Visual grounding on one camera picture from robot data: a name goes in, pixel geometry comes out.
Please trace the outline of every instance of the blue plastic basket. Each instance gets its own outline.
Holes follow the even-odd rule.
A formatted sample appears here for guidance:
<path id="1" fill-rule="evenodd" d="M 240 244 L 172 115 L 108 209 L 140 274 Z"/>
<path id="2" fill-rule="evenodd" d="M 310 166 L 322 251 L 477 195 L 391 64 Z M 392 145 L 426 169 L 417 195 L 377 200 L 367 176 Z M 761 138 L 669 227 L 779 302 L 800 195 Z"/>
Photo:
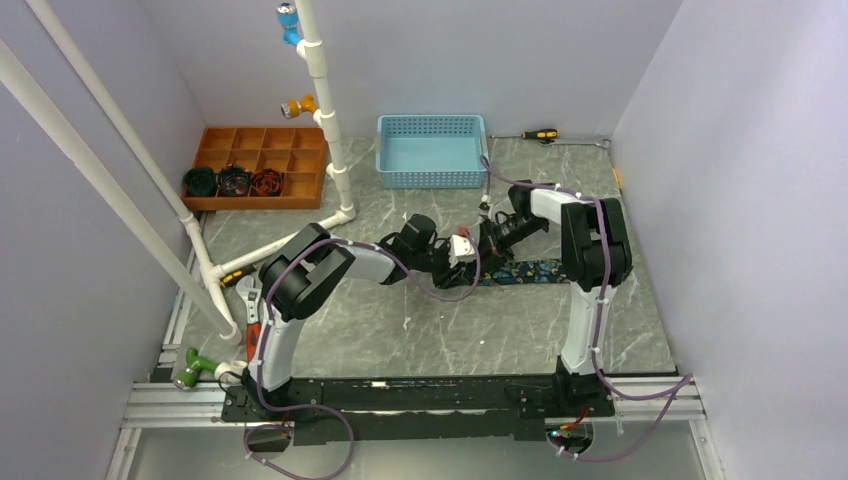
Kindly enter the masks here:
<path id="1" fill-rule="evenodd" d="M 377 171 L 386 188 L 480 188 L 488 156 L 479 115 L 383 115 Z"/>

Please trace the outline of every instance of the black metal base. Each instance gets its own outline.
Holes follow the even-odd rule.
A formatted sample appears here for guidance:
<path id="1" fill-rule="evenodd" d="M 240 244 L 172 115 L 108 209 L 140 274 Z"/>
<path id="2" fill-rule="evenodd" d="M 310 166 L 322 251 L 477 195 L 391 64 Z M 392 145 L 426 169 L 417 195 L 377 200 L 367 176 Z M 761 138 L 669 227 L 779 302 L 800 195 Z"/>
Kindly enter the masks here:
<path id="1" fill-rule="evenodd" d="M 245 375 L 230 387 L 235 398 L 221 413 L 224 422 L 279 421 L 281 412 L 258 406 L 256 384 Z M 512 436 L 542 440 L 544 419 L 615 414 L 609 391 L 592 376 L 574 377 L 557 362 L 553 375 L 292 379 L 263 395 L 274 406 L 319 403 L 340 410 L 358 440 Z M 290 412 L 298 445 L 344 440 L 345 430 L 319 410 Z"/>

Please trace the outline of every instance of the blue pipe valve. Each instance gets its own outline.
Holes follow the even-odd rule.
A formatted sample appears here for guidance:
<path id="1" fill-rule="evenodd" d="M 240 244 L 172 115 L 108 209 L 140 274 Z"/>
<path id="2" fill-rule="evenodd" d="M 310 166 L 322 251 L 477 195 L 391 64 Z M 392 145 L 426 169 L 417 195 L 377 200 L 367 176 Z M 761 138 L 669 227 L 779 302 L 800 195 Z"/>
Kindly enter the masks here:
<path id="1" fill-rule="evenodd" d="M 281 3 L 277 7 L 277 20 L 283 26 L 283 41 L 295 46 L 300 43 L 300 34 L 297 32 L 297 7 L 291 3 Z"/>

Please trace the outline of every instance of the wooden organizer tray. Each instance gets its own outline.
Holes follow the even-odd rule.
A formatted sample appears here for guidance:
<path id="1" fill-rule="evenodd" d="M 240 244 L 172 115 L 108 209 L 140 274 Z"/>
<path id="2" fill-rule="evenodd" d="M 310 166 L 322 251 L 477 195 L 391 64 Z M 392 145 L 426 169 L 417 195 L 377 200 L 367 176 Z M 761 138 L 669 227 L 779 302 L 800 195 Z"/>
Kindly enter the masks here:
<path id="1" fill-rule="evenodd" d="M 279 197 L 194 197 L 183 187 L 189 210 L 283 210 L 321 206 L 327 143 L 317 127 L 209 127 L 203 132 L 194 167 L 218 173 L 236 164 L 250 172 L 273 168 L 284 174 Z"/>

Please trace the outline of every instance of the green pipe fitting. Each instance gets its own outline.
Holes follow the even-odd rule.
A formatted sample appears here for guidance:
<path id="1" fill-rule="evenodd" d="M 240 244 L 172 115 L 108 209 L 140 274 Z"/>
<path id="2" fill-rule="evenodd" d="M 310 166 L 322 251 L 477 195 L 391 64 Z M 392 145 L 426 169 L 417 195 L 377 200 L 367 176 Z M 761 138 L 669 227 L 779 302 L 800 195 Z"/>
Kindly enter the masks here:
<path id="1" fill-rule="evenodd" d="M 174 385 L 182 390 L 189 390 L 197 383 L 203 370 L 215 375 L 218 364 L 206 357 L 201 357 L 196 348 L 191 347 L 186 351 L 186 368 L 174 375 Z"/>

